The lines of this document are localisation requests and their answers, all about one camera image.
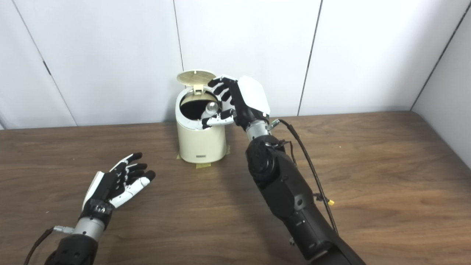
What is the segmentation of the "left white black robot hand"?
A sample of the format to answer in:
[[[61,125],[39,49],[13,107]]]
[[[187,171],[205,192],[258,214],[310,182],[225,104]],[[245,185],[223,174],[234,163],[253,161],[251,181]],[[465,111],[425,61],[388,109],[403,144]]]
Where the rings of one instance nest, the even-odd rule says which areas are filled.
[[[132,153],[117,162],[109,171],[98,171],[90,184],[81,208],[79,219],[92,218],[105,227],[113,211],[128,202],[156,177],[147,164],[135,163],[141,152]]]

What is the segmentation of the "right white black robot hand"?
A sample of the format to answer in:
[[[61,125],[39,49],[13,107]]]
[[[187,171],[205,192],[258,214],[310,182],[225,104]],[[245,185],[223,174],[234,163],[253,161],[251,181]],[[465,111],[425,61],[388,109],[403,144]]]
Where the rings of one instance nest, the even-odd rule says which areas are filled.
[[[233,79],[221,75],[208,82],[213,93],[228,102],[230,109],[202,119],[202,129],[235,123],[244,131],[258,120],[269,122],[270,107],[261,83],[252,77]]]

